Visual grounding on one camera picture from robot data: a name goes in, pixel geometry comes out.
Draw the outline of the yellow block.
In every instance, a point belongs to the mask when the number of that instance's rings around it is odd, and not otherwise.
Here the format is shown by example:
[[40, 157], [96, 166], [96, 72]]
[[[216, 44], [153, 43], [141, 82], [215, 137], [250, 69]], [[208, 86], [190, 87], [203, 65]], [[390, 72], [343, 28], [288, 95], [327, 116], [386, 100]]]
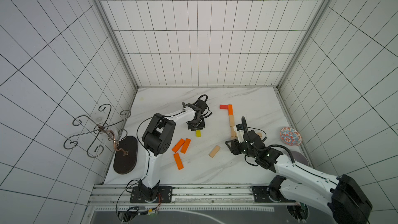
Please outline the yellow block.
[[197, 138], [200, 138], [202, 135], [201, 135], [201, 131], [200, 130], [196, 130], [196, 137]]

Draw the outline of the natural wood block diagonal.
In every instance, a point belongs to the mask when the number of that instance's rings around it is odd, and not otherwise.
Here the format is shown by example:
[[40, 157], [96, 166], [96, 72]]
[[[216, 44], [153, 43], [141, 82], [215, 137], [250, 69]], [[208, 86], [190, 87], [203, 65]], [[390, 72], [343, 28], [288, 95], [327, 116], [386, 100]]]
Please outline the natural wood block diagonal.
[[237, 134], [236, 134], [236, 131], [235, 131], [235, 126], [231, 126], [231, 138], [236, 138], [237, 137]]
[[213, 150], [210, 152], [209, 156], [210, 156], [211, 158], [213, 158], [213, 157], [219, 152], [219, 150], [220, 150], [220, 146], [219, 146], [219, 145], [216, 145], [216, 146], [213, 148]]

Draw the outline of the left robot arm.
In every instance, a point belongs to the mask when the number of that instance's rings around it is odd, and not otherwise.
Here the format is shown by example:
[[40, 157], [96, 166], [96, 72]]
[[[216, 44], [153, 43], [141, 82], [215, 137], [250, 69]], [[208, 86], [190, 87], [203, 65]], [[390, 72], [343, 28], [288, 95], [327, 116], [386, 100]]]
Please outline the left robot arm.
[[144, 200], [154, 201], [159, 193], [160, 164], [163, 154], [169, 149], [175, 129], [186, 124], [190, 131], [202, 130], [204, 119], [211, 115], [207, 105], [194, 106], [187, 104], [182, 110], [163, 115], [155, 113], [142, 136], [143, 146], [147, 151], [147, 167], [144, 178], [139, 182], [138, 189]]

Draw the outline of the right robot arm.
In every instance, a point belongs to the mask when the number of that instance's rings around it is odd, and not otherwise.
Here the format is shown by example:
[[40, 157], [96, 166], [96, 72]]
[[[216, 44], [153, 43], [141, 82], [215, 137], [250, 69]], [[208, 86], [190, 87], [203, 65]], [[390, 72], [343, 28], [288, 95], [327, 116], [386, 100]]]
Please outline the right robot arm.
[[326, 174], [299, 163], [287, 147], [265, 146], [254, 131], [246, 130], [226, 145], [236, 156], [253, 158], [254, 167], [276, 174], [267, 188], [273, 202], [304, 203], [329, 214], [338, 224], [369, 223], [373, 205], [352, 177]]

